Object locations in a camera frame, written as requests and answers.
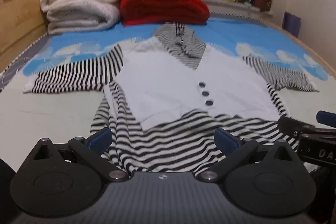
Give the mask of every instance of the wooden headboard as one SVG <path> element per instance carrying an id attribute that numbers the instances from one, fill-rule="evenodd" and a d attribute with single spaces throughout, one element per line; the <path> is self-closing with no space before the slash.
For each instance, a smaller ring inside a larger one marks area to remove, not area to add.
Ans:
<path id="1" fill-rule="evenodd" d="M 0 0 L 0 72 L 46 32 L 40 0 Z"/>

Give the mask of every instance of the wooden bed frame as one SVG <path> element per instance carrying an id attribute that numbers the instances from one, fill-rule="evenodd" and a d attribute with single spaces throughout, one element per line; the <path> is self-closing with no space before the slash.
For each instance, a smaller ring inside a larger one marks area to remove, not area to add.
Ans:
<path id="1" fill-rule="evenodd" d="M 300 45 L 336 77 L 336 71 L 314 50 L 281 27 L 262 20 Z M 0 0 L 0 73 L 32 42 L 47 32 L 47 23 L 40 10 L 40 0 Z"/>

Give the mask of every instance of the blue bedsheet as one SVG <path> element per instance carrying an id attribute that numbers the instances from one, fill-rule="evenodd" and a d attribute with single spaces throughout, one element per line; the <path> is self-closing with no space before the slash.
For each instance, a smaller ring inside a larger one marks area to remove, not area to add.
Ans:
<path id="1" fill-rule="evenodd" d="M 23 69 L 29 76 L 55 66 L 107 54 L 117 42 L 133 39 L 139 42 L 152 36 L 159 24 L 123 27 L 95 32 L 64 33 L 37 54 Z M 232 56 L 254 55 L 275 65 L 306 70 L 327 80 L 328 73 L 300 46 L 284 34 L 268 27 L 237 20 L 210 18 L 207 25 L 190 25 L 204 42 Z"/>

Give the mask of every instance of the blue gripper pad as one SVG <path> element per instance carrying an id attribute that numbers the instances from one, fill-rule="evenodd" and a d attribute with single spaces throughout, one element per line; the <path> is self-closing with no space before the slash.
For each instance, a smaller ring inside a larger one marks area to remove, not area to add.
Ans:
<path id="1" fill-rule="evenodd" d="M 336 114 L 335 113 L 320 110 L 316 114 L 316 120 L 321 124 L 325 124 L 326 126 L 336 128 Z"/>
<path id="2" fill-rule="evenodd" d="M 215 145 L 225 156 L 229 156 L 240 146 L 243 145 L 243 142 L 231 135 L 229 132 L 223 128 L 217 128 L 214 133 Z"/>
<path id="3" fill-rule="evenodd" d="M 112 132 L 109 128 L 103 128 L 86 139 L 86 146 L 98 155 L 102 155 L 112 144 Z"/>

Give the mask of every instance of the cloud pattern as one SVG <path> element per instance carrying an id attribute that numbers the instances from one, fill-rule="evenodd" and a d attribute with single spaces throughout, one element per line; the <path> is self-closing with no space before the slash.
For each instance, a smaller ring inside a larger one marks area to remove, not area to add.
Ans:
<path id="1" fill-rule="evenodd" d="M 134 37 L 125 42 L 139 42 L 141 37 Z M 38 53 L 23 69 L 25 76 L 37 74 L 40 71 L 50 70 L 59 65 L 73 63 L 85 59 L 106 55 L 114 44 L 102 48 L 98 43 L 83 42 L 54 50 L 52 46 Z"/>
<path id="2" fill-rule="evenodd" d="M 141 37 L 134 37 L 126 41 L 140 42 Z M 36 74 L 43 70 L 49 70 L 62 64 L 68 64 L 85 60 L 89 58 L 96 58 L 106 55 L 114 43 L 106 47 L 101 47 L 96 42 L 83 42 L 76 43 L 70 46 L 62 47 L 54 50 L 52 46 L 47 47 L 45 50 L 37 54 L 23 69 L 25 76 Z M 264 47 L 253 46 L 248 43 L 237 43 L 236 52 L 232 52 L 223 45 L 210 43 L 216 50 L 223 52 L 229 56 L 255 56 L 274 65 L 285 68 L 308 72 L 320 80 L 328 80 L 328 73 L 309 55 L 304 54 L 303 57 L 298 57 L 293 53 L 284 50 L 277 50 L 272 53 Z"/>

